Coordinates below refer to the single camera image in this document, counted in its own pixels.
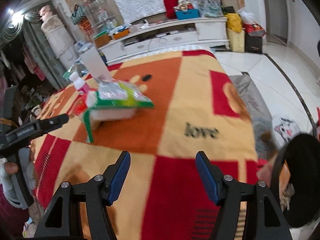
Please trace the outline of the person left hand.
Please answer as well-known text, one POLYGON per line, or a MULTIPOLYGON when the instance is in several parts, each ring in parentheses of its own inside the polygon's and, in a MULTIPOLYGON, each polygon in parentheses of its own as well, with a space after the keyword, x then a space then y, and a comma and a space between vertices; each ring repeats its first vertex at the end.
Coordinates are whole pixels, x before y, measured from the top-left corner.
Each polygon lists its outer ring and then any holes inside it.
POLYGON ((16 163, 6 162, 4 163, 4 169, 9 175, 16 174, 18 172, 18 165, 16 163))

